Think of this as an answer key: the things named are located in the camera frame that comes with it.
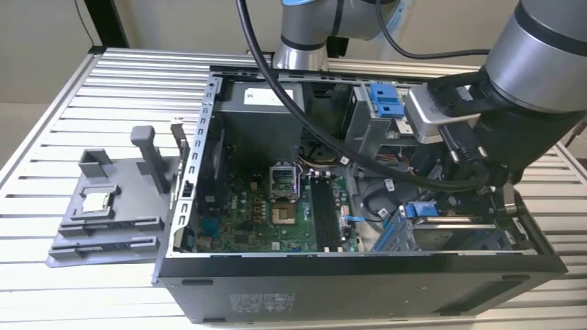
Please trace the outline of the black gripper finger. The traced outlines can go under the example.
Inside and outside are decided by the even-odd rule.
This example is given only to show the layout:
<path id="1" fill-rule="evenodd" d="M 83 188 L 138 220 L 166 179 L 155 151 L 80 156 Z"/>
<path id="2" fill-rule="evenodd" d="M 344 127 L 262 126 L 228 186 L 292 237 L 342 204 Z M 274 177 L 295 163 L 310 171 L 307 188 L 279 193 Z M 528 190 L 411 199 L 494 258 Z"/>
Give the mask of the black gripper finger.
<path id="1" fill-rule="evenodd" d="M 483 216 L 496 216 L 499 211 L 500 195 L 492 187 L 482 187 L 478 190 L 478 201 L 480 203 L 480 213 Z"/>
<path id="2" fill-rule="evenodd" d="M 515 215 L 522 209 L 516 200 L 516 191 L 511 183 L 506 183 L 502 187 L 503 211 L 506 215 Z"/>

